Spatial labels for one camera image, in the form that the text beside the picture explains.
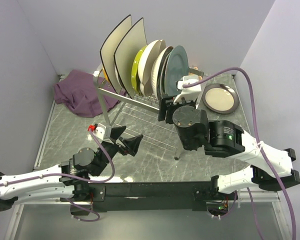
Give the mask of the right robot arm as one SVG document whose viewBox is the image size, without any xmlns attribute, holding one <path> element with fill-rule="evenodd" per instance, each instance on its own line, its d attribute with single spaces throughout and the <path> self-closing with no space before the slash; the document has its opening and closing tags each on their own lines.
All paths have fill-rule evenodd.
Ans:
<svg viewBox="0 0 300 240">
<path fill-rule="evenodd" d="M 174 97 L 159 98 L 158 120 L 173 124 L 186 151 L 204 149 L 207 156 L 236 159 L 248 167 L 227 175 L 215 175 L 210 181 L 194 183 L 193 195 L 203 201 L 220 200 L 235 191 L 259 187 L 277 192 L 300 184 L 300 174 L 293 169 L 295 150 L 278 150 L 258 142 L 240 126 L 228 120 L 209 121 L 205 110 L 196 109 L 194 101 L 173 103 Z"/>
</svg>

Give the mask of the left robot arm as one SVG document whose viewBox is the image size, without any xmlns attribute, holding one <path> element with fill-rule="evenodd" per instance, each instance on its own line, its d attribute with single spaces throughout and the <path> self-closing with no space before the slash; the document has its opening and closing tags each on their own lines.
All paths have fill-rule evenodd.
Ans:
<svg viewBox="0 0 300 240">
<path fill-rule="evenodd" d="M 19 175 L 0 172 L 0 212 L 13 205 L 50 198 L 86 200 L 90 184 L 103 184 L 115 175 L 113 158 L 117 153 L 135 156 L 143 135 L 124 138 L 125 126 L 90 125 L 87 129 L 97 150 L 84 147 L 68 161 Z"/>
</svg>

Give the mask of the brown rimmed cream plate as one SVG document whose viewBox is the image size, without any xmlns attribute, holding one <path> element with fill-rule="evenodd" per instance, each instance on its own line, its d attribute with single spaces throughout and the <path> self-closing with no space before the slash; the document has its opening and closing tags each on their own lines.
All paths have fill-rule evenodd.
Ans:
<svg viewBox="0 0 300 240">
<path fill-rule="evenodd" d="M 230 114 L 240 105 L 237 92 L 221 83 L 207 85 L 201 99 L 210 110 L 219 114 Z"/>
</svg>

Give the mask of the teal round plate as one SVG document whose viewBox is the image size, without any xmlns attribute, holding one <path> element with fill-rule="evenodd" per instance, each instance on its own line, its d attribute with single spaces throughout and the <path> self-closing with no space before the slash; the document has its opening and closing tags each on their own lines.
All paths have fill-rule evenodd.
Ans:
<svg viewBox="0 0 300 240">
<path fill-rule="evenodd" d="M 181 93 L 177 88 L 178 81 L 189 73 L 189 62 L 185 48 L 176 46 L 167 59 L 164 73 L 164 93 L 168 96 L 176 96 Z"/>
</svg>

